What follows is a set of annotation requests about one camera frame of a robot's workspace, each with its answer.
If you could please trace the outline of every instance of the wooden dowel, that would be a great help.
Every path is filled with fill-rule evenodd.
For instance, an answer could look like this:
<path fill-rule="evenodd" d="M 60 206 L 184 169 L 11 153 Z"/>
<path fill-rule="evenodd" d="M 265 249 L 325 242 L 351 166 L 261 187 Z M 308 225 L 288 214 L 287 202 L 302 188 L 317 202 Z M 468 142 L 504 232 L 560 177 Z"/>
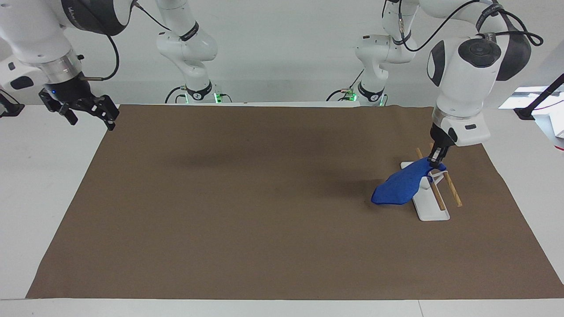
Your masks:
<path fill-rule="evenodd" d="M 462 207 L 462 201 L 460 200 L 460 196 L 458 195 L 458 192 L 456 191 L 456 187 L 455 187 L 454 183 L 452 182 L 451 175 L 448 173 L 448 171 L 446 171 L 444 173 L 444 178 L 447 180 L 448 188 L 450 188 L 450 190 L 451 190 L 452 197 L 455 199 L 455 202 L 456 202 L 456 206 Z"/>
<path fill-rule="evenodd" d="M 417 156 L 419 157 L 419 159 L 422 159 L 423 154 L 421 153 L 421 149 L 416 148 L 415 151 L 417 152 Z M 439 189 L 437 188 L 437 184 L 435 184 L 434 181 L 429 183 L 431 184 L 431 190 L 433 191 L 433 195 L 435 195 L 437 204 L 439 204 L 439 209 L 441 211 L 447 210 L 446 206 L 444 206 L 444 201 L 439 194 Z"/>

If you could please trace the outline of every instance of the black pole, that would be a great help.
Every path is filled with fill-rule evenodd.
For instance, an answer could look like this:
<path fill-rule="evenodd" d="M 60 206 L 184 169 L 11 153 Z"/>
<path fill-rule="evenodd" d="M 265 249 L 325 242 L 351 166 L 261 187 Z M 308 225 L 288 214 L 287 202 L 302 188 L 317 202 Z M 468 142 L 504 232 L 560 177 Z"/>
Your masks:
<path fill-rule="evenodd" d="M 558 87 L 562 86 L 564 83 L 564 74 L 560 75 L 560 77 L 556 78 L 556 80 L 550 84 L 533 102 L 528 105 L 526 108 L 516 108 L 513 109 L 517 116 L 521 120 L 534 120 L 535 118 L 532 116 L 532 111 L 535 110 L 538 105 L 544 101 L 548 96 L 552 95 L 552 93 L 558 89 Z"/>

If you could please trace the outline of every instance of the brown mat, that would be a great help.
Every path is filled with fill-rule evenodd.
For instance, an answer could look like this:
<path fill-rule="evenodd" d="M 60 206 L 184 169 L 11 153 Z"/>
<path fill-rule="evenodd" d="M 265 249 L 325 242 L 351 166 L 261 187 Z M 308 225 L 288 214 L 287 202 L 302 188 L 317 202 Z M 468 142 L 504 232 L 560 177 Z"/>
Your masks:
<path fill-rule="evenodd" d="M 564 297 L 482 146 L 445 161 L 448 222 L 369 202 L 430 108 L 120 111 L 28 298 Z"/>

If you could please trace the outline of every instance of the blue cloth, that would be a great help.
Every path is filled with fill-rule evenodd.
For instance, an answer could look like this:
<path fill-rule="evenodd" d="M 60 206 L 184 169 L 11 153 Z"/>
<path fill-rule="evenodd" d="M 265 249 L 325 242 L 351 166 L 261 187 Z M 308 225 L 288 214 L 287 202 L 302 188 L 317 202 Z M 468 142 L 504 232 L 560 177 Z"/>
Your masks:
<path fill-rule="evenodd" d="M 371 202 L 376 205 L 403 205 L 409 202 L 419 190 L 421 178 L 428 176 L 433 169 L 426 157 L 411 163 L 376 187 Z M 442 163 L 438 168 L 440 171 L 446 169 Z"/>

